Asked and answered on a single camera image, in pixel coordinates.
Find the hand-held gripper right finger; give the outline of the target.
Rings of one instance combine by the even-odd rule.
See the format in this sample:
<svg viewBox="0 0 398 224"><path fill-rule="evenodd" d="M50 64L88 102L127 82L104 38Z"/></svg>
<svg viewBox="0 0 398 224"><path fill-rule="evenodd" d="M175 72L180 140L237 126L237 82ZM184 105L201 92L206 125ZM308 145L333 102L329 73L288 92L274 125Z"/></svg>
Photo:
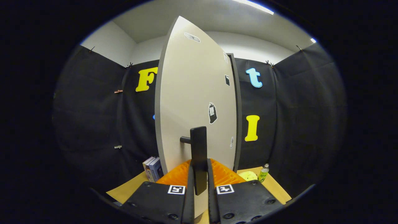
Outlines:
<svg viewBox="0 0 398 224"><path fill-rule="evenodd" d="M259 224L285 205L258 180L216 184L218 162L207 159L209 222L211 224Z"/></svg>

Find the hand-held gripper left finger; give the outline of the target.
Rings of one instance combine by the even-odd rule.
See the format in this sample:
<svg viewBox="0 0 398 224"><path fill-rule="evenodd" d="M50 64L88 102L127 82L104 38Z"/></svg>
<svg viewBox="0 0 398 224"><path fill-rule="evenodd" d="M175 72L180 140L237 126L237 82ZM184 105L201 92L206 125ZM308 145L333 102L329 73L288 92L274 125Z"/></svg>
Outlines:
<svg viewBox="0 0 398 224"><path fill-rule="evenodd" d="M121 206L139 224L193 224L194 191L191 160L165 175L167 183L143 182Z"/></svg>

